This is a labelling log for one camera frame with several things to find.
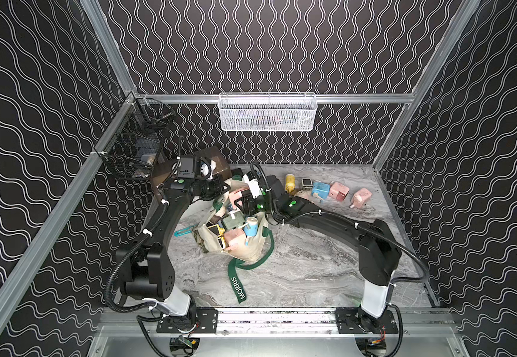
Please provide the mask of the blue pencil sharpener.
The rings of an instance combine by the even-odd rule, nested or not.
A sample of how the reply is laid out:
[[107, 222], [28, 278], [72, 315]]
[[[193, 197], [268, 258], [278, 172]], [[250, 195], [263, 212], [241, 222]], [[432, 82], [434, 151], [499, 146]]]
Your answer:
[[329, 184], [323, 183], [321, 181], [315, 181], [313, 183], [311, 196], [317, 199], [325, 200], [328, 198], [330, 190], [331, 186]]

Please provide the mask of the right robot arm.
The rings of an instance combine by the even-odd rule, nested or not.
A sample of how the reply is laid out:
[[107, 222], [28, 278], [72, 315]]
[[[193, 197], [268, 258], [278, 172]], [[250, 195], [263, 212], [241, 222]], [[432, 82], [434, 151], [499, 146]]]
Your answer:
[[[233, 200], [232, 206], [244, 214], [266, 213], [282, 226], [309, 229], [355, 250], [359, 256], [359, 272], [364, 279], [359, 308], [372, 318], [383, 316], [397, 283], [425, 283], [429, 279], [426, 265], [395, 239], [383, 220], [369, 223], [324, 210], [309, 199], [286, 193], [274, 176], [254, 178], [249, 188]], [[404, 254], [420, 267], [421, 275], [395, 275]]]

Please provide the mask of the pink rounded pencil sharpener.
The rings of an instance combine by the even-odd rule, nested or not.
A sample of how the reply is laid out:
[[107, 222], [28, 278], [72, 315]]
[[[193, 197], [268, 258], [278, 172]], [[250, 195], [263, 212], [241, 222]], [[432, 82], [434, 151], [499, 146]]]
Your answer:
[[351, 199], [350, 208], [363, 209], [371, 199], [372, 193], [367, 188], [358, 190]]

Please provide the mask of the cream tote bag green handles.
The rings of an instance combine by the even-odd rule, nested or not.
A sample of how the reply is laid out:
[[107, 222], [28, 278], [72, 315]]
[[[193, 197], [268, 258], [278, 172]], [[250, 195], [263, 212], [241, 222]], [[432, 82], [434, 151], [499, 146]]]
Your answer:
[[247, 299], [238, 270], [253, 270], [262, 265], [274, 250], [273, 232], [264, 213], [264, 198], [258, 198], [255, 213], [243, 212], [246, 199], [252, 198], [247, 183], [229, 178], [230, 191], [214, 199], [212, 207], [194, 229], [203, 251], [231, 257], [227, 272], [239, 303]]

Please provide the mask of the pink box pencil sharpener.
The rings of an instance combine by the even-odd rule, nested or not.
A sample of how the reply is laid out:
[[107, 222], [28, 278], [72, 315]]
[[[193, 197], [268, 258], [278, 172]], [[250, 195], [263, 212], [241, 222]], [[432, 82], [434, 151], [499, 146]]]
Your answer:
[[343, 202], [349, 194], [350, 188], [340, 182], [334, 182], [329, 190], [328, 196], [338, 202]]

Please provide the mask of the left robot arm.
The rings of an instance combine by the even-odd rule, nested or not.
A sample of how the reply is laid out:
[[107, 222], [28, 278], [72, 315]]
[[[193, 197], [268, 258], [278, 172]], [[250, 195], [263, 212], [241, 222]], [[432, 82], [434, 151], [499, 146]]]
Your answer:
[[230, 190], [218, 156], [183, 155], [157, 165], [151, 177], [153, 212], [142, 233], [117, 250], [117, 264], [103, 292], [109, 309], [131, 313], [157, 310], [164, 316], [192, 316], [190, 295], [175, 286], [169, 244], [181, 217], [195, 202], [213, 202]]

